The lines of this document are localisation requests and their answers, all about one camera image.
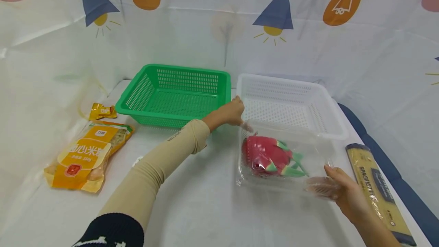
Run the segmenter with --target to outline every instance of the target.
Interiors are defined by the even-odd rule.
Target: white table
[[[128,85],[120,82],[104,102],[115,104]],[[132,123],[119,115],[115,122]],[[362,143],[348,120],[346,141],[334,142],[335,165],[353,177],[344,147]],[[70,246],[84,233],[109,196],[144,155],[174,133],[136,126],[137,131],[113,157],[98,195],[50,189],[45,181],[23,208],[23,214],[0,240],[0,246]],[[190,156],[161,187],[145,235],[145,246],[316,247],[364,246],[350,222],[332,203],[277,192],[256,192],[235,184],[237,128],[225,125],[208,146]],[[418,246],[431,246],[387,181]]]

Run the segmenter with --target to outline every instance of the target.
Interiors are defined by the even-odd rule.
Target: dark sleeve
[[[93,220],[72,247],[142,247],[143,242],[139,222],[123,213],[108,213]]]

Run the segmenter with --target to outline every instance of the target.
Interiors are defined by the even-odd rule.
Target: green plastic basket
[[[230,102],[230,75],[222,71],[149,64],[116,103],[140,124],[181,128]]]

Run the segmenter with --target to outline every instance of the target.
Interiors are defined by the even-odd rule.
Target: plastic container
[[[181,128],[230,100],[231,82],[226,72],[149,64],[125,89],[116,111],[140,124]]]
[[[248,120],[247,125],[252,132],[240,128],[239,133],[237,185],[282,190],[300,195],[318,193],[323,197],[332,197],[338,185],[331,183],[329,178],[324,178],[326,177],[324,164],[332,166],[332,158],[335,157],[335,148],[331,140],[319,137],[309,129],[301,127],[258,120]],[[259,137],[259,142],[254,140],[254,134]],[[277,145],[274,147],[277,151],[273,150],[272,142],[267,141],[268,138],[261,139],[261,137],[278,140],[279,144],[274,144]],[[284,169],[282,165],[284,157],[280,158],[282,155],[278,153],[282,154],[284,151],[286,157],[292,155],[292,160],[287,166],[304,172],[304,175],[297,175],[300,174],[297,171],[293,172],[293,177],[290,177],[291,172],[281,174]]]
[[[240,74],[237,94],[245,105],[244,120],[303,127],[335,140],[349,136],[334,100],[317,83]]]

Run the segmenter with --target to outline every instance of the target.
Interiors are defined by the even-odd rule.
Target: red dragon fruit
[[[285,143],[275,138],[252,135],[242,143],[242,154],[245,164],[255,175],[282,175],[289,177],[303,177],[306,175],[300,164],[301,155],[293,157],[293,152]]]

